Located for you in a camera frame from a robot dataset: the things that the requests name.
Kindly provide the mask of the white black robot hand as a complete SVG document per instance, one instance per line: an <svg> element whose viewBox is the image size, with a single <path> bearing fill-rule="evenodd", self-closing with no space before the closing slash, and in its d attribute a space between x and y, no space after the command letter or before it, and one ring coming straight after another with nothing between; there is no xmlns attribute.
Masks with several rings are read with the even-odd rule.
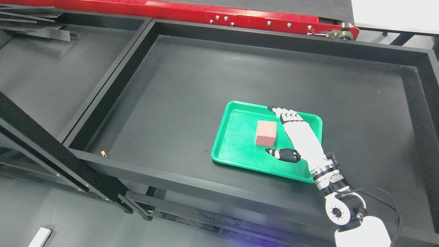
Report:
<svg viewBox="0 0 439 247"><path fill-rule="evenodd" d="M280 107L268 107L280 120L284 131L292 142L294 149L299 153L301 159L308 164L309 172L312 175L334 167L333 162L324 154L321 143L300 114L292 109Z"/></svg>

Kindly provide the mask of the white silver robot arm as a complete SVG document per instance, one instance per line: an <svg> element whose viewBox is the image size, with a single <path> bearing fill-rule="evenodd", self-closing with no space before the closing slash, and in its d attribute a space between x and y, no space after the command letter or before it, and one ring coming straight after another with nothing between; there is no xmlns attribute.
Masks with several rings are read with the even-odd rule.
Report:
<svg viewBox="0 0 439 247"><path fill-rule="evenodd" d="M338 226L337 247L390 247L391 237L383 221L370 216L365 200L354 192L334 165L313 168L312 178L323 192L328 218Z"/></svg>

